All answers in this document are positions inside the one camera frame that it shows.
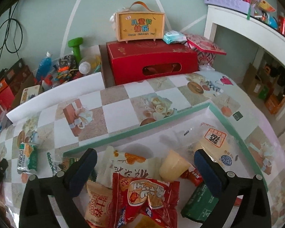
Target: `red candy wrapper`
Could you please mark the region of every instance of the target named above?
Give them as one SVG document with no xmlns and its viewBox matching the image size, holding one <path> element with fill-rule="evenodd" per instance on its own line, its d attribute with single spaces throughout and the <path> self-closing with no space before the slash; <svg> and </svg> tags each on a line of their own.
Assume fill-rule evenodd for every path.
<svg viewBox="0 0 285 228">
<path fill-rule="evenodd" d="M 189 179 L 196 187 L 203 182 L 201 174 L 194 166 L 189 167 L 180 177 Z"/>
<path fill-rule="evenodd" d="M 110 227 L 120 228 L 141 213 L 162 227 L 177 228 L 179 182 L 124 177 L 113 173 L 112 218 Z"/>
</svg>

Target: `yellow box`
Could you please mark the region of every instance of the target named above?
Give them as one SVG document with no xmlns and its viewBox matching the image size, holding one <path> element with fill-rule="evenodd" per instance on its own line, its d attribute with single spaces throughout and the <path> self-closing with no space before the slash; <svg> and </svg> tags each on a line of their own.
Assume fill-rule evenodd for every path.
<svg viewBox="0 0 285 228">
<path fill-rule="evenodd" d="M 143 2 L 141 4 L 146 9 L 149 8 Z M 115 14 L 116 38 L 120 41 L 136 39 L 162 39 L 165 30 L 165 14 L 154 11 L 147 12 L 118 12 Z"/>
</svg>

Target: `orange square label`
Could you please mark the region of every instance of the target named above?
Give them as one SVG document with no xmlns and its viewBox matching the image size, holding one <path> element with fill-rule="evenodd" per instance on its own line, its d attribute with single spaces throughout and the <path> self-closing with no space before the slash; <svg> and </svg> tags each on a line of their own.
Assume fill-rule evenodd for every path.
<svg viewBox="0 0 285 228">
<path fill-rule="evenodd" d="M 218 131 L 214 128 L 210 128 L 205 134 L 205 139 L 218 148 L 222 146 L 226 137 L 227 135 L 224 132 Z"/>
</svg>

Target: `metal bolt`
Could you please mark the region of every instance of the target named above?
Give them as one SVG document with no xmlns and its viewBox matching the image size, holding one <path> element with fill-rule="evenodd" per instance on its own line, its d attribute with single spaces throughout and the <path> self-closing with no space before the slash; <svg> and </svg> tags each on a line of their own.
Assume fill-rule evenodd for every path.
<svg viewBox="0 0 285 228">
<path fill-rule="evenodd" d="M 57 177 L 62 177 L 62 176 L 64 176 L 64 171 L 61 170 L 61 171 L 57 172 L 56 176 L 57 176 Z"/>
<path fill-rule="evenodd" d="M 31 176 L 29 177 L 29 180 L 30 180 L 30 181 L 34 181 L 35 178 L 36 178 L 36 175 L 31 175 Z"/>
<path fill-rule="evenodd" d="M 256 178 L 258 179 L 258 180 L 262 180 L 263 179 L 263 177 L 261 176 L 261 175 L 256 175 Z"/>
<path fill-rule="evenodd" d="M 235 174 L 234 174 L 234 172 L 232 172 L 232 171 L 228 171 L 228 172 L 227 172 L 227 176 L 228 176 L 228 177 L 235 177 Z"/>
</svg>

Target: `pink box lid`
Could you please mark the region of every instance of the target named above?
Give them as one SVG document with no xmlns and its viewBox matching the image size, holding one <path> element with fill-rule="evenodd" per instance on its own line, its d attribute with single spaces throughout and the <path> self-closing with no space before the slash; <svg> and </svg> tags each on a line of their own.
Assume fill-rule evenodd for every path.
<svg viewBox="0 0 285 228">
<path fill-rule="evenodd" d="M 187 42 L 201 52 L 209 52 L 219 55 L 227 54 L 223 49 L 219 48 L 215 43 L 203 36 L 193 34 L 185 34 L 185 36 L 187 37 Z"/>
</svg>

